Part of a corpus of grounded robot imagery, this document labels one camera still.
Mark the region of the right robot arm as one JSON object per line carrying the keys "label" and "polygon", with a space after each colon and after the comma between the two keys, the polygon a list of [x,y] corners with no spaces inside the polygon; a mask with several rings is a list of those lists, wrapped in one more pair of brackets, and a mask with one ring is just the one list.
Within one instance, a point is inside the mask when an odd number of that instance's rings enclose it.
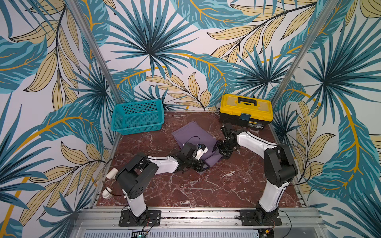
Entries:
{"label": "right robot arm", "polygon": [[219,152],[223,159],[229,159],[241,147],[263,158],[267,184],[257,210],[264,215],[276,212],[286,187],[298,174],[290,147],[266,141],[246,130],[235,130],[231,124],[223,124],[221,130],[224,139],[217,141],[213,150]]}

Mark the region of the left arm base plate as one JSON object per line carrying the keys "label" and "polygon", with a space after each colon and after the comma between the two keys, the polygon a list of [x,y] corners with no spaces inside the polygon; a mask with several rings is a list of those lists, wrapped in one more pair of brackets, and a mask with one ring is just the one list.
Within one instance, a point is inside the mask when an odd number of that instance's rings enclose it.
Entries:
{"label": "left arm base plate", "polygon": [[158,227],[161,220],[161,210],[147,210],[136,217],[130,210],[121,212],[119,227]]}

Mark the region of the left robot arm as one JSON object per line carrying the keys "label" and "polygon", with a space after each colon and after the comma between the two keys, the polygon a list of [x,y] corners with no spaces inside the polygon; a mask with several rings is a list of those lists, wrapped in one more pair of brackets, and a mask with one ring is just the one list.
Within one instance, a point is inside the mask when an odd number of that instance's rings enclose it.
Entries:
{"label": "left robot arm", "polygon": [[209,165],[201,159],[208,152],[204,144],[194,145],[187,142],[181,150],[166,157],[151,157],[145,154],[135,155],[118,173],[118,182],[128,203],[128,211],[134,219],[145,219],[147,206],[143,193],[155,175],[184,172],[193,169],[203,172]]}

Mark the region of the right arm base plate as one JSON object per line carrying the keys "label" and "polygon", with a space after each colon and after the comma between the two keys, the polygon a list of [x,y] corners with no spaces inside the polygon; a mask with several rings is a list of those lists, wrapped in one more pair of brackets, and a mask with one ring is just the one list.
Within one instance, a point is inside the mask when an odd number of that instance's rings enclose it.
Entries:
{"label": "right arm base plate", "polygon": [[240,210],[236,219],[242,222],[243,226],[280,226],[282,221],[278,210],[266,213],[256,209]]}

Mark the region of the purple long pants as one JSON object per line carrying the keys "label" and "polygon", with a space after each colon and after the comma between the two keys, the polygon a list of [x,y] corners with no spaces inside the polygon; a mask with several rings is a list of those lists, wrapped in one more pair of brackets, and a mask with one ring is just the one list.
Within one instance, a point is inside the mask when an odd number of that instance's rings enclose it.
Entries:
{"label": "purple long pants", "polygon": [[182,148],[186,143],[194,145],[203,144],[208,149],[207,153],[202,155],[201,159],[209,166],[214,166],[222,160],[222,155],[217,151],[212,151],[217,140],[207,131],[202,129],[196,122],[190,122],[172,133],[178,145]]}

